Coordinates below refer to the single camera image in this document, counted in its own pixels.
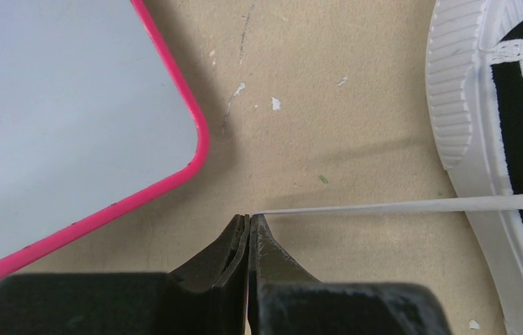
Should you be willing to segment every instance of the sneaker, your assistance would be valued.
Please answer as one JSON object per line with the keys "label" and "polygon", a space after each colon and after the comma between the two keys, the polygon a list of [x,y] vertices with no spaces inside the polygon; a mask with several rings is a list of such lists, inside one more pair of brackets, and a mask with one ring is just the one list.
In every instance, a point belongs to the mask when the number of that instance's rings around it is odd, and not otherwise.
{"label": "sneaker", "polygon": [[[523,0],[438,0],[426,89],[438,153],[457,195],[523,194]],[[523,335],[523,210],[467,217],[506,329]]]}

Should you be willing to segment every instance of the shoe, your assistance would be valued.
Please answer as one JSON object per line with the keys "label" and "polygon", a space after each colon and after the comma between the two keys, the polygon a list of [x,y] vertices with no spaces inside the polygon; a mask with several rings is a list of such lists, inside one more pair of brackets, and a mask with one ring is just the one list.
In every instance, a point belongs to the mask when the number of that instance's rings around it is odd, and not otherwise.
{"label": "shoe", "polygon": [[[426,91],[438,153],[457,196],[523,194],[523,0],[438,0]],[[523,210],[466,214],[506,329],[523,335]]]}

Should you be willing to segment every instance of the pink frame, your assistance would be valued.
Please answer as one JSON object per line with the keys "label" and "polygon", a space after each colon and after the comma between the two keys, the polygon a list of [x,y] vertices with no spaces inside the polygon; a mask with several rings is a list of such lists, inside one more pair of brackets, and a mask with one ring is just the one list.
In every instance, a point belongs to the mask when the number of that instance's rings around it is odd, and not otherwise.
{"label": "pink frame", "polygon": [[130,1],[140,16],[144,28],[151,36],[163,63],[165,63],[179,93],[182,95],[185,104],[188,106],[194,118],[198,132],[198,148],[196,154],[191,163],[182,171],[3,258],[0,260],[0,279],[185,183],[204,165],[210,147],[209,130],[204,115],[188,87],[188,83],[177,67],[171,52],[167,48],[163,37],[159,33],[151,14],[144,5],[144,2],[142,0]]}

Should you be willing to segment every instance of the white rubber sole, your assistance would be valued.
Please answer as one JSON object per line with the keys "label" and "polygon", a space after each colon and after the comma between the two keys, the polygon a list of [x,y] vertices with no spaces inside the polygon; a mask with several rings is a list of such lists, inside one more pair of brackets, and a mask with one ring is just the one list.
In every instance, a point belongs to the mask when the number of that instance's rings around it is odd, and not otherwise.
{"label": "white rubber sole", "polygon": [[[523,20],[523,0],[438,0],[426,92],[438,153],[459,197],[512,194],[488,50]],[[472,212],[509,334],[523,335],[523,225],[517,211]]]}

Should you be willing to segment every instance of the brown surface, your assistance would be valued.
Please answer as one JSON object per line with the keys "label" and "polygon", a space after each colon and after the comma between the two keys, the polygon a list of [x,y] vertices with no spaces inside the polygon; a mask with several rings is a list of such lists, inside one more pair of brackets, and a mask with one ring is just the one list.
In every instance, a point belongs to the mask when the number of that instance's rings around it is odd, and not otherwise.
{"label": "brown surface", "polygon": [[[237,213],[453,197],[425,100],[434,1],[341,3],[148,1],[208,119],[208,162],[186,185],[25,271],[171,270]],[[221,134],[227,100],[242,82]],[[505,334],[463,214],[268,221],[323,281],[422,283],[445,306],[455,334]],[[469,329],[470,320],[481,329]]]}

